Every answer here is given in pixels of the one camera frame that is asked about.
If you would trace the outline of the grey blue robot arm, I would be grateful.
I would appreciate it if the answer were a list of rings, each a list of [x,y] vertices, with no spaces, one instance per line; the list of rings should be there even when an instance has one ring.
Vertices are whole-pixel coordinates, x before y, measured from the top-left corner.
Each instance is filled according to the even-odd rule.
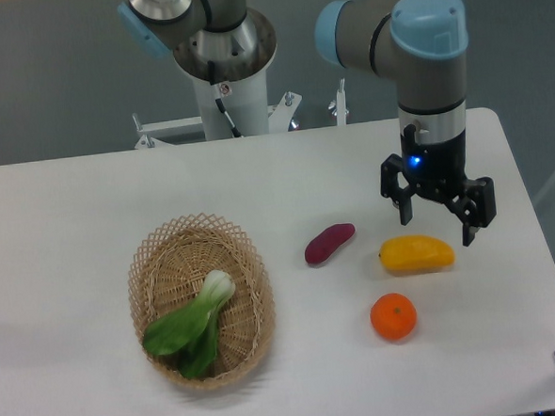
[[[125,0],[118,15],[146,52],[174,56],[190,77],[208,139],[273,131],[265,74],[276,32],[246,0]],[[401,152],[382,163],[380,191],[401,223],[412,218],[414,197],[442,203],[470,244],[497,209],[493,181],[465,173],[463,0],[335,1],[314,30],[321,58],[395,84]]]

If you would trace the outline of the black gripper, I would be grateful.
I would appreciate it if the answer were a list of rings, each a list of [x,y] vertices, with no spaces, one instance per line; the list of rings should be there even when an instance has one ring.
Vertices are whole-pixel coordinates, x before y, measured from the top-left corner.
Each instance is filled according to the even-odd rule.
[[[497,214],[494,180],[484,176],[467,179],[466,133],[451,140],[425,144],[417,142],[416,126],[409,124],[401,133],[402,158],[392,153],[380,170],[380,193],[398,209],[400,224],[412,219],[412,198],[446,203],[458,217],[464,247],[470,247],[476,232],[486,228]],[[400,186],[399,176],[409,182]]]

